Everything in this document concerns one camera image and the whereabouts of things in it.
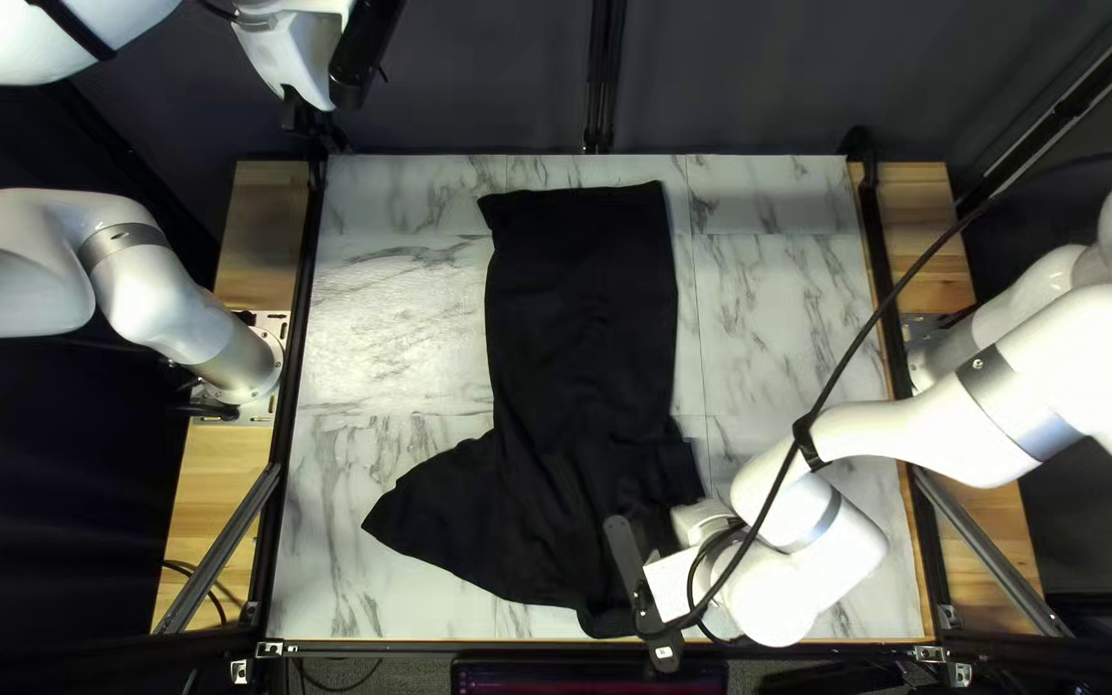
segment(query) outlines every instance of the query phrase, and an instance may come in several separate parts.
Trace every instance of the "wooden board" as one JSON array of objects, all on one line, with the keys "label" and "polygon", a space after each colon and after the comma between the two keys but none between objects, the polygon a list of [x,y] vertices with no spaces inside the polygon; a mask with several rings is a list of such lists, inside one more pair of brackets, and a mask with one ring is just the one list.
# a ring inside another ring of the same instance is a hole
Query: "wooden board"
[{"label": "wooden board", "polygon": [[[235,309],[289,309],[299,264],[299,241],[308,205],[305,162],[239,162],[226,215],[215,294]],[[193,424],[178,478],[166,558],[199,563],[256,476],[268,463],[270,427],[214,427]],[[242,599],[251,580],[255,526],[239,542],[218,580]],[[153,624],[161,619],[182,584],[181,574],[162,569]],[[239,609],[214,589],[230,623]],[[216,627],[221,620],[206,598],[188,629]]]},{"label": "wooden board", "polygon": [[[864,176],[861,166],[855,163],[848,165],[848,172],[854,186]],[[946,167],[924,162],[881,165],[878,202],[891,274],[894,279],[898,279],[925,248],[955,222],[955,207],[951,199]],[[975,301],[964,242],[956,236],[912,279],[900,296],[898,306],[901,314],[950,314],[970,307]],[[937,477],[1034,589],[1041,592],[1041,577],[1036,573],[1035,554],[1032,538],[1027,534],[1027,517],[1024,515],[1019,484],[1012,481],[994,489],[976,489],[943,476]],[[916,543],[906,475],[901,475],[901,480],[904,504],[910,512],[912,537]],[[939,532],[951,604],[959,610],[964,626],[971,629],[1035,632],[1022,612],[996,586],[992,575],[959,534],[940,518]],[[919,578],[924,604],[924,583],[920,567]],[[922,617],[925,616],[927,606],[923,605]],[[925,629],[929,632],[931,628],[931,624],[927,624]]]}]

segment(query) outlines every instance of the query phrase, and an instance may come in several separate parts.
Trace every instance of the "black strap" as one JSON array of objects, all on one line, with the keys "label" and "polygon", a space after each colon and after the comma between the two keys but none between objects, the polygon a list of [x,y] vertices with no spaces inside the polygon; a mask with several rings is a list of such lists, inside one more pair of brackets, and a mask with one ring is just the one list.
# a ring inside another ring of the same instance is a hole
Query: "black strap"
[{"label": "black strap", "polygon": [[795,439],[796,450],[800,450],[801,455],[804,456],[804,463],[808,464],[812,469],[818,469],[826,466],[826,463],[818,455],[818,448],[813,445],[813,435],[810,435],[814,417],[816,417],[814,414],[805,414],[796,418],[792,424],[792,438]]},{"label": "black strap", "polygon": [[80,44],[80,48],[88,51],[93,58],[98,60],[109,60],[116,57],[116,51],[113,48],[105,41],[101,37],[92,33],[89,24],[86,24],[79,18],[76,17],[76,12],[70,11],[67,6],[63,4],[63,0],[24,0],[33,8],[41,8],[50,19],[54,20],[54,24],[58,28],[67,32],[71,40]]}]

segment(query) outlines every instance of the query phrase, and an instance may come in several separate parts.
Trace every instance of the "black cloth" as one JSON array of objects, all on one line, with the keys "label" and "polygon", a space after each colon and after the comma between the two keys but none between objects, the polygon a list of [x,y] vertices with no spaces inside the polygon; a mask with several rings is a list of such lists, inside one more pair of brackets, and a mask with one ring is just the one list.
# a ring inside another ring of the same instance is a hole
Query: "black cloth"
[{"label": "black cloth", "polygon": [[363,520],[394,550],[497,596],[634,632],[603,535],[676,545],[667,509],[703,495],[668,416],[677,291],[657,181],[488,196],[486,354],[495,427],[401,476]]}]

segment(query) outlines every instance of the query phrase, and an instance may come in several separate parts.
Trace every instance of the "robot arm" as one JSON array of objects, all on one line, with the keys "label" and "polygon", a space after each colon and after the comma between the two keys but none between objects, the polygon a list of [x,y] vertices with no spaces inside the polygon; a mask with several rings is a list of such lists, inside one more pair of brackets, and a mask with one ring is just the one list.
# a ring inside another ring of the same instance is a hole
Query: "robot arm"
[{"label": "robot arm", "polygon": [[[50,2],[47,7],[66,18],[64,27],[41,2],[0,0],[0,85],[44,85],[82,71],[165,20],[180,1]],[[355,0],[236,0],[234,6],[231,29],[272,92],[285,97],[289,87],[307,103],[332,111],[339,103],[363,103],[403,0],[363,8]],[[70,24],[77,24],[72,33]]]},{"label": "robot arm", "polygon": [[0,190],[0,338],[76,330],[96,306],[123,338],[219,387],[222,403],[251,401],[276,384],[279,356],[193,284],[138,202]]},{"label": "robot arm", "polygon": [[[1112,454],[1112,191],[1101,239],[1065,246],[981,307],[932,351],[913,360],[921,393],[896,403],[846,403],[810,428],[820,458],[880,455],[975,487],[1015,480],[1084,436]],[[706,537],[733,513],[757,518],[784,458],[786,436],[732,485],[733,509],[714,502],[674,509],[687,546],[644,567],[659,615],[691,609],[686,583]],[[722,576],[738,543],[698,566],[693,598]],[[797,459],[780,486],[757,542],[714,605],[752,638],[782,647],[867,577],[886,554],[882,532]]]}]

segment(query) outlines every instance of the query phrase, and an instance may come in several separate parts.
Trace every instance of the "white marble tile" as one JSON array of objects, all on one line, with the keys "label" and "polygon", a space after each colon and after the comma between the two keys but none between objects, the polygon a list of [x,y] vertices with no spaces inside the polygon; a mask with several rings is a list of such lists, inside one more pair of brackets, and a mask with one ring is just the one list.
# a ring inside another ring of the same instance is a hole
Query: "white marble tile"
[{"label": "white marble tile", "polygon": [[689,185],[685,155],[510,155],[509,190],[637,186],[659,181],[667,195],[672,231],[689,232]]},{"label": "white marble tile", "polygon": [[504,156],[329,158],[321,221],[357,234],[490,234],[476,200],[504,190]]},{"label": "white marble tile", "polygon": [[[777,203],[767,218],[777,220],[771,229],[764,218],[742,212],[744,188],[733,177],[782,175],[792,181],[753,189],[800,192],[814,189],[811,172],[831,176],[834,162],[801,158],[806,173],[797,179],[791,158],[736,162],[732,166],[744,167],[736,175],[718,160],[332,159],[272,635],[584,638],[574,610],[503,602],[358,528],[406,469],[490,427],[484,287],[492,241],[475,206],[479,196],[506,188],[664,181],[681,292],[672,411],[708,492],[725,489],[733,466],[787,430],[872,307],[855,218],[847,234],[801,236],[810,226],[788,229],[800,215],[782,214],[786,208]],[[786,172],[772,170],[784,161]],[[698,172],[703,182],[723,188],[695,190],[692,198],[693,219],[701,219],[693,231],[708,234],[687,234],[691,228],[678,221],[682,196],[672,192],[685,185],[686,162],[691,179],[697,166],[705,169]],[[784,234],[738,234],[776,230]],[[882,384],[877,344],[871,340],[835,399],[885,397]],[[835,464],[825,475],[887,533],[894,558],[827,610],[814,636],[919,635],[911,540],[893,464]],[[715,627],[723,637],[733,635],[731,622]],[[689,637],[696,632],[691,628]]]},{"label": "white marble tile", "polygon": [[[705,415],[791,423],[873,311],[855,235],[693,235]],[[876,337],[831,403],[886,398]]]},{"label": "white marble tile", "polygon": [[396,479],[490,416],[296,419],[270,635],[290,639],[490,639],[499,599],[359,528]]},{"label": "white marble tile", "polygon": [[856,203],[842,157],[689,155],[694,232],[856,232]]},{"label": "white marble tile", "polygon": [[702,377],[702,337],[698,321],[697,272],[693,261],[693,236],[672,238],[676,266],[676,369],[672,375],[672,415],[705,415]]},{"label": "white marble tile", "polygon": [[[708,418],[708,466],[712,486],[726,500],[732,477],[755,455],[770,449],[791,427],[788,421],[753,417]],[[810,638],[922,637],[921,596],[913,564],[912,538],[900,495],[897,464],[878,457],[835,461],[822,475],[886,534],[886,558],[835,606],[823,612]]]},{"label": "white marble tile", "polygon": [[299,403],[342,414],[492,410],[486,236],[321,235]]}]

